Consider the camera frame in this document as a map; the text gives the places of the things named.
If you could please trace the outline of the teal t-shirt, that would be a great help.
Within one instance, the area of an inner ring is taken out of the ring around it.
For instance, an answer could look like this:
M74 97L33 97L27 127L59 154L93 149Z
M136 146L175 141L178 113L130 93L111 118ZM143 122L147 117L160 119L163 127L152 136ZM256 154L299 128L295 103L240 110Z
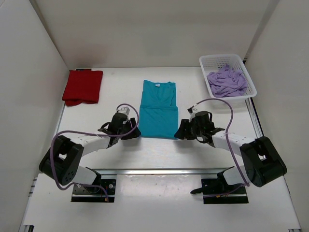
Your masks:
M142 137L175 139L178 130L176 84L143 81L139 130Z

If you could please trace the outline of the lavender t-shirt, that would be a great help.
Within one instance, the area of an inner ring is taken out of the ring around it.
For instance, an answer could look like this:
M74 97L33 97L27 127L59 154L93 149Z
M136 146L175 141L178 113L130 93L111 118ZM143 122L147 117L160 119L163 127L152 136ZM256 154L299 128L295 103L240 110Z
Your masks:
M217 98L243 96L248 83L241 70L233 70L228 64L218 72L210 72L207 80L213 96Z

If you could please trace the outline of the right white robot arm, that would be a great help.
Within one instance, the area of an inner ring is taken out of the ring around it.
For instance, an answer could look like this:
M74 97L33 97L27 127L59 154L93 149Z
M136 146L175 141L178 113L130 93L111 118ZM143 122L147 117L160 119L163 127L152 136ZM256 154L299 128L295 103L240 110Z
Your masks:
M222 193L228 193L234 185L245 182L262 187L287 173L285 163L268 137L254 139L228 133L226 129L215 127L212 113L207 111L192 113L190 119L181 120L174 137L233 151L242 158L242 166L221 172L217 188Z

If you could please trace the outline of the red t-shirt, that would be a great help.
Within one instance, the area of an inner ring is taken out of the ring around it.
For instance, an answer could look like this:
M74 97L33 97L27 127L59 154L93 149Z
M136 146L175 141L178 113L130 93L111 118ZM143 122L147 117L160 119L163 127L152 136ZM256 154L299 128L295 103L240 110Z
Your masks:
M103 71L70 70L62 96L65 105L97 104L102 78Z

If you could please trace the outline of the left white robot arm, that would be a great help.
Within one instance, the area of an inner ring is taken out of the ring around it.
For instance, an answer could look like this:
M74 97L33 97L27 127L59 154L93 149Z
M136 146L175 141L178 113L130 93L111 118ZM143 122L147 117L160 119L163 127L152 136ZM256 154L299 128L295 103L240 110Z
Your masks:
M54 162L51 162L48 151L40 162L39 170L54 178L52 172L54 167L60 185L75 183L84 185L90 193L97 193L101 188L100 174L93 169L80 166L82 157L110 148L120 139L134 139L141 135L135 118L128 118L127 113L121 112L115 113L111 122L103 124L98 131L99 135L84 135L75 139L63 135L56 137L51 147Z

